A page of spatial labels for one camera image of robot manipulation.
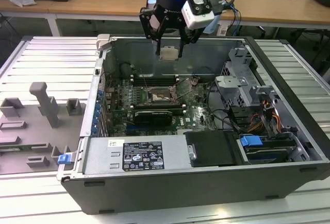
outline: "desk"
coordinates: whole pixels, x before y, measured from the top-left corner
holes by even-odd
[[[5,16],[35,17],[48,20],[52,34],[59,36],[56,19],[138,21],[145,0],[69,0],[38,1],[35,6],[20,8],[9,0],[0,0]],[[235,0],[242,14],[241,25],[330,29],[330,8],[315,0]],[[222,15],[231,21],[233,13]]]

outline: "blue connector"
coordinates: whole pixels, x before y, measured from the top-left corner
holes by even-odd
[[[100,113],[99,111],[95,111],[95,112],[94,112],[94,117],[99,117],[100,114],[101,114],[101,113]]]
[[[92,127],[91,132],[92,133],[97,133],[97,127],[96,127],[96,125]]]
[[[262,140],[258,135],[245,135],[240,138],[241,144],[245,146],[262,146]]]
[[[102,107],[101,104],[95,104],[95,109],[96,109],[96,110],[100,110],[101,107]]]
[[[58,160],[57,160],[57,163],[59,165],[70,165],[71,164],[71,154],[61,154],[59,157],[58,157]]]
[[[97,125],[98,122],[99,122],[98,118],[94,116],[92,124]]]
[[[98,90],[98,91],[97,91],[97,97],[98,97],[99,99],[101,99],[101,98],[103,97],[103,91],[102,91],[102,90]]]

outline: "power supply label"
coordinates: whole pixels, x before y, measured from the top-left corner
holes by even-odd
[[[123,144],[124,171],[158,169],[164,169],[164,157],[161,142]]]

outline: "circuit board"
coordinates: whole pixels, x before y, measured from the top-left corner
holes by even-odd
[[[136,87],[129,80],[114,81],[106,91],[107,120],[110,136],[171,135],[184,131],[215,130],[214,117],[207,109],[207,84],[198,78],[185,77],[172,86]],[[137,126],[132,116],[135,108],[152,106],[175,113],[174,107],[184,107],[182,114],[173,115],[164,126]]]

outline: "motherboard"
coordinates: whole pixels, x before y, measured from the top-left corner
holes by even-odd
[[[207,108],[209,82],[197,76],[110,81],[105,89],[110,136],[183,134],[216,130]]]

